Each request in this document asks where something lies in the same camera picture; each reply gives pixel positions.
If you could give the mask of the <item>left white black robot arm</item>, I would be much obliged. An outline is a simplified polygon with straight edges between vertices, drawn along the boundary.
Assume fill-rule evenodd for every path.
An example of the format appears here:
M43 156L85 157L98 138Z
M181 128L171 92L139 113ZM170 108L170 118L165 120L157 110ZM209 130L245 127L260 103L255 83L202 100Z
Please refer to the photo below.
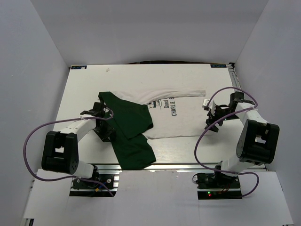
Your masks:
M99 184L100 177L95 165L79 159L79 141L93 131L103 142L111 142L115 129L102 118L110 117L104 101L95 102L93 108L82 111L82 120L72 122L60 131L50 131L46 135L41 166L43 170L65 173L78 178L90 188Z

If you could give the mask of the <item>white green raglan t-shirt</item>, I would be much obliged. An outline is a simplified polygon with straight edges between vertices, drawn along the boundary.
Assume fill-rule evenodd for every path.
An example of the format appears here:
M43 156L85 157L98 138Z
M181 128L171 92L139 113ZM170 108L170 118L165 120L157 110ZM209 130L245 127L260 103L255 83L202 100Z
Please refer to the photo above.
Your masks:
M201 88L103 91L98 98L113 111L111 144L123 170L156 161L149 139L198 136L205 127Z

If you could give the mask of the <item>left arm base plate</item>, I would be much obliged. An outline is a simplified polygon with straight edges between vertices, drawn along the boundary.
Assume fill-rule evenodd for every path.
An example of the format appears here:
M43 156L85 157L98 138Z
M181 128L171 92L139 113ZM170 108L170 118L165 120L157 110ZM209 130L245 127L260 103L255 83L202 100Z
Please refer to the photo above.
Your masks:
M119 185L119 174L100 174L99 183L90 183L76 179L72 181L70 197L113 197Z

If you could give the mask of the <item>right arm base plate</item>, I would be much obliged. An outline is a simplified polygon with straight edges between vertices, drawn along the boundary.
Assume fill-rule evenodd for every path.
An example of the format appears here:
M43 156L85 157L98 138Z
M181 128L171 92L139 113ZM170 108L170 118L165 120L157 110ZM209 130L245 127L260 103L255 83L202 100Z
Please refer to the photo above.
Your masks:
M197 173L192 177L197 185L199 200L242 199L238 177L225 176L222 173Z

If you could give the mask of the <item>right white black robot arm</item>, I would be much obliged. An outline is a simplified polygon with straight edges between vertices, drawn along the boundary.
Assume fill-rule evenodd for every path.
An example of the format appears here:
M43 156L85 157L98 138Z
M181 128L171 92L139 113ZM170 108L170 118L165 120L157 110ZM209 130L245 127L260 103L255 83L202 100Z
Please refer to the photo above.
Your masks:
M230 95L228 105L217 105L213 100L205 99L203 108L208 111L206 127L213 125L215 121L224 117L219 122L239 119L243 124L243 130L238 139L236 153L225 161L215 166L220 170L206 181L222 188L235 180L237 174L251 166L261 166L273 162L280 128L261 117L257 110L253 109L255 102L246 100L242 92L234 92Z

